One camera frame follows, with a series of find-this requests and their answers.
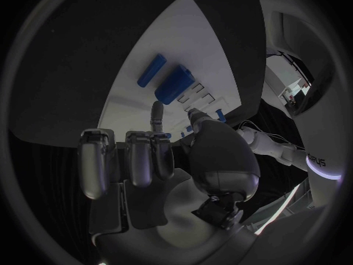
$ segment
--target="blue cylinder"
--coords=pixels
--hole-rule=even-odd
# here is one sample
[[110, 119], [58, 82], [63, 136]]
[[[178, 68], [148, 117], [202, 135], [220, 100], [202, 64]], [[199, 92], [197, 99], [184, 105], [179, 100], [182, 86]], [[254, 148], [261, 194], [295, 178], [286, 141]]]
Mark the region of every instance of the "blue cylinder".
[[218, 110], [216, 111], [216, 113], [218, 114], [218, 118], [219, 118], [219, 120], [220, 120], [221, 122], [225, 122], [225, 121], [226, 121], [226, 119], [225, 119], [225, 117], [224, 117], [224, 115], [223, 115], [222, 109], [218, 109]]
[[178, 65], [156, 89], [155, 95], [160, 102], [168, 105], [194, 82], [195, 78], [192, 76], [191, 72], [183, 65]]
[[145, 72], [140, 76], [137, 81], [137, 84], [140, 87], [146, 87], [146, 85], [150, 82], [151, 79], [156, 75], [156, 73], [163, 67], [166, 63], [166, 59], [162, 54], [158, 54], [154, 60], [147, 67]]

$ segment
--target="cable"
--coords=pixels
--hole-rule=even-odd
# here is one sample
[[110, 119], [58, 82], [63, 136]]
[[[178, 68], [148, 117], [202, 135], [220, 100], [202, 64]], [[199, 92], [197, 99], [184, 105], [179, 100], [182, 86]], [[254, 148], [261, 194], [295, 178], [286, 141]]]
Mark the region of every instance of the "cable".
[[256, 124], [254, 124], [252, 121], [250, 120], [245, 120], [243, 122], [240, 123], [239, 125], [239, 129], [241, 129], [247, 122], [249, 122], [250, 124], [252, 124], [254, 127], [256, 127], [258, 129], [258, 131], [264, 133], [264, 134], [267, 134], [269, 137], [274, 137], [274, 138], [277, 138], [277, 139], [280, 139], [280, 140], [283, 140], [285, 141], [286, 143], [289, 143], [289, 144], [292, 144], [300, 149], [303, 149], [305, 150], [305, 148], [303, 146], [299, 146], [299, 145], [296, 145], [296, 144], [293, 144], [291, 143], [290, 141], [286, 140], [283, 136], [279, 135], [279, 134], [270, 134], [269, 132], [265, 132], [263, 131], [262, 129], [260, 129]]

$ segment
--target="purple light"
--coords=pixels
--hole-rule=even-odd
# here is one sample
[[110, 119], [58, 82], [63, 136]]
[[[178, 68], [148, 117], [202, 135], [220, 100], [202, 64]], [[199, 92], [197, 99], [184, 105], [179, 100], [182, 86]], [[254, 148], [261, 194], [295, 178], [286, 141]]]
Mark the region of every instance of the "purple light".
[[339, 180], [341, 178], [341, 175], [328, 175], [328, 174], [324, 174], [323, 172], [319, 171], [312, 162], [310, 162], [310, 159], [307, 157], [307, 165], [308, 167], [315, 172], [316, 174], [318, 174], [320, 177], [323, 178], [328, 178], [329, 180]]

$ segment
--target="blue block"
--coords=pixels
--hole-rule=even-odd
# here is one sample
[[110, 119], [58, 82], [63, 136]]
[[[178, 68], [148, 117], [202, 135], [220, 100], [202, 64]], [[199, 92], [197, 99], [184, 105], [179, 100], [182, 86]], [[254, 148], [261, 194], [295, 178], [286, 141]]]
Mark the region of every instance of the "blue block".
[[226, 119], [225, 119], [225, 117], [224, 117], [224, 115], [223, 115], [222, 109], [218, 109], [218, 110], [216, 111], [216, 113], [218, 114], [218, 118], [219, 118], [219, 120], [220, 120], [221, 122], [226, 122]]
[[194, 82], [195, 78], [192, 76], [191, 72], [183, 65], [178, 65], [156, 89], [155, 95], [160, 102], [169, 105]]
[[137, 84], [140, 87], [146, 87], [151, 79], [156, 75], [156, 73], [163, 67], [166, 63], [166, 59], [162, 54], [158, 54], [154, 60], [150, 63], [146, 71], [140, 76]]

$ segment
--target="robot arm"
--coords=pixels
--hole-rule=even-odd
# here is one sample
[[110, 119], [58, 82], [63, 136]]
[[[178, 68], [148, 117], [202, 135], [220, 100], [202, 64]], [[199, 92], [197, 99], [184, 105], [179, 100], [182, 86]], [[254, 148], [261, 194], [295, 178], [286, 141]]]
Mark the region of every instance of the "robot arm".
[[268, 155], [283, 165], [294, 165], [303, 171], [308, 171], [305, 161], [307, 154], [304, 150], [297, 150], [295, 145], [276, 143], [264, 132], [249, 127], [242, 127], [241, 130], [237, 130], [237, 133], [245, 139], [253, 153]]

